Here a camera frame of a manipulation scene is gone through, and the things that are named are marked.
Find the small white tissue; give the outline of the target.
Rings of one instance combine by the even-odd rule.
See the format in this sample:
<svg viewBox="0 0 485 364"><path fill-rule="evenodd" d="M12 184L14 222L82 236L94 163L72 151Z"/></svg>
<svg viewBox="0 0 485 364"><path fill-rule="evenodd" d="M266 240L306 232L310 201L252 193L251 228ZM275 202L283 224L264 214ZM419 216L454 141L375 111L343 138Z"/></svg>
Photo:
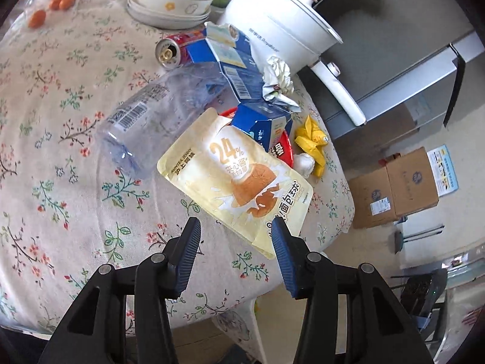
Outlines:
<svg viewBox="0 0 485 364"><path fill-rule="evenodd" d="M293 169L302 177L309 178L315 168L316 161L307 153L295 154L293 156Z"/></svg>

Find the cream bread ball bag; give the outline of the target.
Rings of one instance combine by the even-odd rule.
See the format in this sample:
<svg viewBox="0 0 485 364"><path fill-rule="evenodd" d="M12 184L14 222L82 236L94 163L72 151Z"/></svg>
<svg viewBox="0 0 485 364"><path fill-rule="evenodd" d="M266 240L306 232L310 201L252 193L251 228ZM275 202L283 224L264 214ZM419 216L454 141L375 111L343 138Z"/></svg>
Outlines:
<svg viewBox="0 0 485 364"><path fill-rule="evenodd" d="M230 120L207 109L157 163L158 172L222 225L269 259L271 225L284 219L297 236L313 187Z"/></svg>

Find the red snack packet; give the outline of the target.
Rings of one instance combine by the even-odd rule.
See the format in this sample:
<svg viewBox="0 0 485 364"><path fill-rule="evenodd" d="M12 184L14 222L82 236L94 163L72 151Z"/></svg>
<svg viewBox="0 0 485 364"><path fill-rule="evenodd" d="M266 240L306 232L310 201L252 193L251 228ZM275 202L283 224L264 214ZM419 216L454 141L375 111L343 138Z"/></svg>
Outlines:
<svg viewBox="0 0 485 364"><path fill-rule="evenodd" d="M232 119L235 115L238 106L233 107L232 109L228 109L222 113L220 116L227 117ZM271 153L276 158L284 161L290 168L293 167L293 150L291 141L289 138L290 134L287 132L283 132L282 136L280 137L279 141L269 150L268 153Z"/></svg>

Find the banana peel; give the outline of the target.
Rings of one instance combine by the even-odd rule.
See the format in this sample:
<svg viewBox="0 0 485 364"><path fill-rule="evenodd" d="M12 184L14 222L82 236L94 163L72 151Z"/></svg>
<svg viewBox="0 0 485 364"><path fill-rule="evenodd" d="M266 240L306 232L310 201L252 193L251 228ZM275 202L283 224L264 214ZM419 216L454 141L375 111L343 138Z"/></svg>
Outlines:
<svg viewBox="0 0 485 364"><path fill-rule="evenodd" d="M312 175L322 177L326 168L323 149L328 145L329 137L310 115L307 116L304 124L296 129L294 141L305 154L314 159Z"/></svg>

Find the small blue carton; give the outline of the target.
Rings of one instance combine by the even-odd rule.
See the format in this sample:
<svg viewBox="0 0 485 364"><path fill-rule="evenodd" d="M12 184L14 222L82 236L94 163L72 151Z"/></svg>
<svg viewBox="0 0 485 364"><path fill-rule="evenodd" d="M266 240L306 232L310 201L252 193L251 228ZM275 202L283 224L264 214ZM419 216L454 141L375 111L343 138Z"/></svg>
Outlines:
<svg viewBox="0 0 485 364"><path fill-rule="evenodd" d="M246 133L269 151L283 132L290 134L293 125L291 113L266 101L248 101L238 105L232 125Z"/></svg>

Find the large white tissue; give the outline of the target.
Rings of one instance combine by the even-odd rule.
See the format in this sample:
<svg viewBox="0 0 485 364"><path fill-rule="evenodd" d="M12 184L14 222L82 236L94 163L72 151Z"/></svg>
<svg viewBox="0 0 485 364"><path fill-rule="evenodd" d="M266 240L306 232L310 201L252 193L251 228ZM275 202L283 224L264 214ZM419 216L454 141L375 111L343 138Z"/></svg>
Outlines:
<svg viewBox="0 0 485 364"><path fill-rule="evenodd" d="M294 85L289 65L276 56L267 58L263 69L262 98L290 113L300 113L301 107L293 100Z"/></svg>

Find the blue biscuit box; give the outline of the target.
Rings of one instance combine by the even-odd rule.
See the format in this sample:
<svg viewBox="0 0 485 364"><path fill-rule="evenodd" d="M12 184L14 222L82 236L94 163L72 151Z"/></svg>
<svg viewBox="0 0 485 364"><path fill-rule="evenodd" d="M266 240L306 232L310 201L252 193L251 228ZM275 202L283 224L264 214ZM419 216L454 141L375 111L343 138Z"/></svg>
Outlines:
<svg viewBox="0 0 485 364"><path fill-rule="evenodd" d="M263 75L251 52L249 38L230 24L206 22L204 37L187 46L192 62L214 62L240 102L262 99Z"/></svg>

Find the cardboard box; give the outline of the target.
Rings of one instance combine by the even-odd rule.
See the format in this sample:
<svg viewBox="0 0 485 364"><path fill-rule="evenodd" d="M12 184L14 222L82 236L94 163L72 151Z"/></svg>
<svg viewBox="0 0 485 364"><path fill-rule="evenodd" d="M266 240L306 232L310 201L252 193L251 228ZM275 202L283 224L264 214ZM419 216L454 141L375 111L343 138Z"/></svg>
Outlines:
<svg viewBox="0 0 485 364"><path fill-rule="evenodd" d="M439 196L423 147L386 166L349 180L355 214L352 226L373 228L436 206Z"/></svg>

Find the blue leaflet on floor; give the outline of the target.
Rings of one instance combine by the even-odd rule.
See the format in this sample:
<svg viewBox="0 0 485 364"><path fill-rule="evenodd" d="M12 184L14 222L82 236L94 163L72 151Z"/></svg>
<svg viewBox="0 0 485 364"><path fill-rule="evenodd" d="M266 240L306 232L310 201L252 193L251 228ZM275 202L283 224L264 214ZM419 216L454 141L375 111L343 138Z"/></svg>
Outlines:
<svg viewBox="0 0 485 364"><path fill-rule="evenodd" d="M439 197L451 194L459 189L455 168L446 145L426 152Z"/></svg>

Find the red drink can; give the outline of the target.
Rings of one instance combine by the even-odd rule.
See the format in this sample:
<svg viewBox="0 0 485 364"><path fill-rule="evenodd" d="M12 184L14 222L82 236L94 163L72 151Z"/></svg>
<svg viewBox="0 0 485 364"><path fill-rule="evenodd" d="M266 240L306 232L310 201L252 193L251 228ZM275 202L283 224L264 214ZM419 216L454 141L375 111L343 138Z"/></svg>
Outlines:
<svg viewBox="0 0 485 364"><path fill-rule="evenodd" d="M191 60L187 47L205 37L203 30L168 35L156 44L156 60L167 71L181 67Z"/></svg>

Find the grey refrigerator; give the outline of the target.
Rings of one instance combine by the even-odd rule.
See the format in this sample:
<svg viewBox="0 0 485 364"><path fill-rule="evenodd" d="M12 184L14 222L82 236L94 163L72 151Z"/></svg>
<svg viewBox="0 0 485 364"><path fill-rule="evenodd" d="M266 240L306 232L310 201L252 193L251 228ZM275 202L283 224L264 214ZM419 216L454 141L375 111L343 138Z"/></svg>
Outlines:
<svg viewBox="0 0 485 364"><path fill-rule="evenodd" d="M355 126L309 69L300 77L338 147L456 123L484 103L484 47L455 0L324 0L317 11L342 37L326 51L367 123Z"/></svg>

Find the floral tablecloth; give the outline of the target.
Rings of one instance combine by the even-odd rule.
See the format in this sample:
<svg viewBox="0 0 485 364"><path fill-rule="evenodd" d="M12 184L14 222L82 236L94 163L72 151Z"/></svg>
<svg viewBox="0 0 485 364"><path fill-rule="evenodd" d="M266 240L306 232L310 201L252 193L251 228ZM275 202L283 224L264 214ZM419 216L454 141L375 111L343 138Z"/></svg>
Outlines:
<svg viewBox="0 0 485 364"><path fill-rule="evenodd" d="M1 324L52 334L104 263L135 265L201 221L187 290L168 304L182 327L273 290L278 264L162 176L129 178L100 151L115 107L163 74L164 31L127 0L75 0L30 29L1 33Z"/></svg>

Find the white electric cooking pot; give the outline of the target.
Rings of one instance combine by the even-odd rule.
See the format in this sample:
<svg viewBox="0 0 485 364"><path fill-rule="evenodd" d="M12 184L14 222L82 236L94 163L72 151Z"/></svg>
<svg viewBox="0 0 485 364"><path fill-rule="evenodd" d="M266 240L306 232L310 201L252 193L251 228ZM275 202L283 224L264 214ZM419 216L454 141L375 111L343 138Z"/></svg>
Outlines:
<svg viewBox="0 0 485 364"><path fill-rule="evenodd" d="M253 59L261 69L278 57L295 75L309 67L338 101L356 126L367 119L338 79L338 70L321 61L339 34L313 9L313 0L230 0L217 22L230 24L246 35Z"/></svg>

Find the stacked white plates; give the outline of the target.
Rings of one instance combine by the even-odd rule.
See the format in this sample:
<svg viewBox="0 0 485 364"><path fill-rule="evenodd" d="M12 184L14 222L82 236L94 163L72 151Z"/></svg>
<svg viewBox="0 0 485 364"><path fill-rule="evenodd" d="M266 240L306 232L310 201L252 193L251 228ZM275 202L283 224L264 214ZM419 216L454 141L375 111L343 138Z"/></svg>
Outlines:
<svg viewBox="0 0 485 364"><path fill-rule="evenodd" d="M136 21L162 30L186 30L205 22L211 13L202 15L174 15L143 7L137 0L127 0L127 12Z"/></svg>

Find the small orange kumquat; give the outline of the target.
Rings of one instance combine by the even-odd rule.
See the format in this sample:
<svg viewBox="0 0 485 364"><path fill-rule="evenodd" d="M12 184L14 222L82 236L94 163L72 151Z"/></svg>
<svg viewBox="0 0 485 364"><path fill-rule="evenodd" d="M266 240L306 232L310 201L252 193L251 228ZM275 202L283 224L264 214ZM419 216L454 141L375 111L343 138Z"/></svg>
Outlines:
<svg viewBox="0 0 485 364"><path fill-rule="evenodd" d="M60 2L61 0L50 0L48 8L51 11L57 11L60 9Z"/></svg>
<svg viewBox="0 0 485 364"><path fill-rule="evenodd" d="M47 13L45 10L35 11L28 20L27 26L30 29L38 29L44 25Z"/></svg>
<svg viewBox="0 0 485 364"><path fill-rule="evenodd" d="M66 11L70 9L75 3L75 0L60 0L59 1L59 9L62 11Z"/></svg>

